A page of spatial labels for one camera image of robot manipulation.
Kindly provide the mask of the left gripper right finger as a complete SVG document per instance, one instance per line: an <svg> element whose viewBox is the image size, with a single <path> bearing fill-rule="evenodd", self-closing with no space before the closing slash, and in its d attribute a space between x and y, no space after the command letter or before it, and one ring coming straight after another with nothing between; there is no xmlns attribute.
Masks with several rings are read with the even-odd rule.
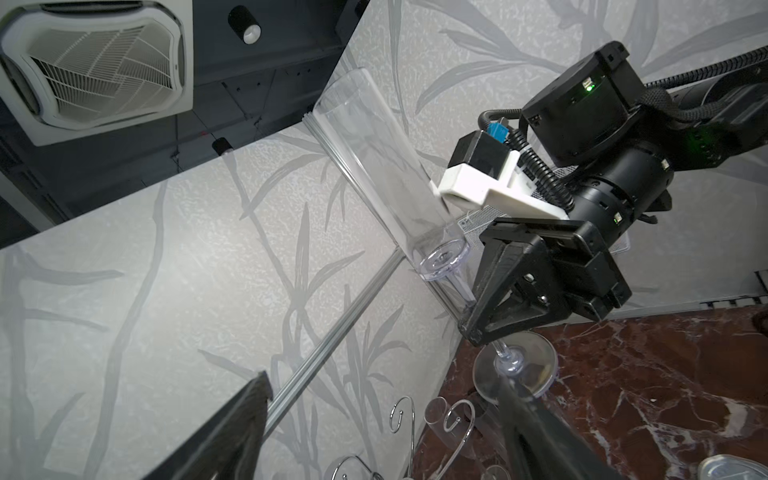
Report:
<svg viewBox="0 0 768 480"><path fill-rule="evenodd" d="M502 383L498 408L514 479L620 479L542 400L514 380Z"/></svg>

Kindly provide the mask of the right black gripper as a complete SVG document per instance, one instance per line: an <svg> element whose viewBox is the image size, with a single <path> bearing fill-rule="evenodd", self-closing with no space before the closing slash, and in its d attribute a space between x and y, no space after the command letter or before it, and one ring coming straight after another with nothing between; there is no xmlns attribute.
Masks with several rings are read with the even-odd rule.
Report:
<svg viewBox="0 0 768 480"><path fill-rule="evenodd" d="M600 321L632 295L608 245L588 221L499 217L480 239L476 303L458 325L475 346L572 314Z"/></svg>

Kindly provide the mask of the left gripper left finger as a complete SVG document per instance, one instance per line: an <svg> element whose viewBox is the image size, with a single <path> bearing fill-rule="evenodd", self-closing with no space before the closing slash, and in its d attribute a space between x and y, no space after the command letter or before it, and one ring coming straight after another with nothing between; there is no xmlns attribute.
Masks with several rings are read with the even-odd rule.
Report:
<svg viewBox="0 0 768 480"><path fill-rule="evenodd" d="M273 399L266 372L248 381L148 479L252 479Z"/></svg>

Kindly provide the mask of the clear flute glass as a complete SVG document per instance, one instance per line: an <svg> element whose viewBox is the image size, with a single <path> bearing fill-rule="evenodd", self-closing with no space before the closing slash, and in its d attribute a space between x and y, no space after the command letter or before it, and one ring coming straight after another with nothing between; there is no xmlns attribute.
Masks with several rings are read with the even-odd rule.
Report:
<svg viewBox="0 0 768 480"><path fill-rule="evenodd" d="M305 123L416 273L444 290L458 321L468 319L477 304L463 270L470 242L370 73L359 68L333 81ZM473 381L489 403L497 404L502 385L511 382L541 397L557 376L557 353L539 334L505 334L482 344Z"/></svg>

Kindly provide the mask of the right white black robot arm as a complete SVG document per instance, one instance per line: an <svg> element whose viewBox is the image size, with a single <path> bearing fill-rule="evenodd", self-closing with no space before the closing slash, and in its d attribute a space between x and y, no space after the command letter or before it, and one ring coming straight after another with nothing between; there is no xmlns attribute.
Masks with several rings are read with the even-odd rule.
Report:
<svg viewBox="0 0 768 480"><path fill-rule="evenodd" d="M713 169L767 141L767 51L643 82L612 41L520 109L486 110L460 138L441 195L498 216L480 235L474 345L631 297L611 246L671 209L678 172Z"/></svg>

